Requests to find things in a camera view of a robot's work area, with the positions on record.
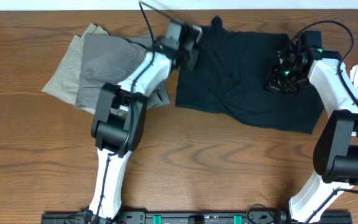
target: black cloth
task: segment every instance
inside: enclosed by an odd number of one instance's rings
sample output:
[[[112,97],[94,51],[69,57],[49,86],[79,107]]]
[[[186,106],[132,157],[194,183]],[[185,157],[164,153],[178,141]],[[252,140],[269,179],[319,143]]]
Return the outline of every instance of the black cloth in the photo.
[[[324,109],[313,86],[299,95],[263,90],[286,34],[229,32],[221,18],[203,27],[200,55],[193,71],[179,73],[176,106],[224,113],[241,123],[261,128],[312,133]]]

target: gray cloth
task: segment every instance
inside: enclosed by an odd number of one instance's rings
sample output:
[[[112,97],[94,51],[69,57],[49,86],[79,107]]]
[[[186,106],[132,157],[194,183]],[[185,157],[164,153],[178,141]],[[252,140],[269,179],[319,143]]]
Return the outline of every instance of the gray cloth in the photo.
[[[146,48],[151,45],[149,35],[124,39],[86,34],[75,106],[96,108],[102,86],[125,80],[142,63]],[[161,83],[150,95],[147,109],[169,103],[165,84]]]

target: wooden table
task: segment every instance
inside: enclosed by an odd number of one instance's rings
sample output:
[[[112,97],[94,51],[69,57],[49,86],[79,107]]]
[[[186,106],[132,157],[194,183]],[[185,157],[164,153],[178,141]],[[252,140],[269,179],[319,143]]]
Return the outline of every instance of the wooden table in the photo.
[[[168,21],[147,12],[155,33]],[[345,23],[355,37],[346,60],[358,63],[358,10],[177,11],[208,25],[219,15],[228,30],[295,34],[312,22]],[[0,12],[0,223],[39,223],[41,214],[90,204],[98,158],[92,116],[41,92],[73,35],[89,23],[113,35],[147,34],[140,11]],[[320,25],[326,48],[349,47],[344,30]],[[142,142],[126,169],[125,206],[159,210],[246,210],[282,207],[313,171],[314,145],[327,122],[300,134],[246,126],[223,114],[175,107],[178,74],[167,81],[172,104],[147,113]],[[358,195],[331,208],[349,209],[358,223]]]

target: white wall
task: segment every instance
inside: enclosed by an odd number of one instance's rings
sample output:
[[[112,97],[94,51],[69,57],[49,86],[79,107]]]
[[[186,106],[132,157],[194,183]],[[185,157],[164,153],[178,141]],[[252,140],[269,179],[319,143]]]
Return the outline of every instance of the white wall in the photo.
[[[160,9],[358,9],[358,0],[144,0]],[[0,0],[0,10],[134,10],[138,0]]]

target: table surface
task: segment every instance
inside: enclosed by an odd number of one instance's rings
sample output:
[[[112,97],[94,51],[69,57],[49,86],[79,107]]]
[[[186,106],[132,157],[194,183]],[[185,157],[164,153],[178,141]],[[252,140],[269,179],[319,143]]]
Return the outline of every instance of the table surface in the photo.
[[[175,11],[194,24],[219,15],[228,30],[287,33],[323,19],[345,23],[358,63],[358,10]],[[168,21],[147,12],[155,33]],[[0,12],[0,223],[39,223],[44,212],[79,211],[94,193],[98,158],[92,115],[41,92],[73,35],[89,23],[112,35],[147,34],[140,11]],[[349,37],[320,25],[324,46],[344,54]],[[240,124],[223,114],[175,107],[177,72],[167,80],[172,104],[147,112],[141,144],[130,159],[122,190],[128,207],[164,210],[246,210],[254,203],[283,207],[313,171],[312,135]],[[349,209],[358,223],[358,195],[330,208]]]

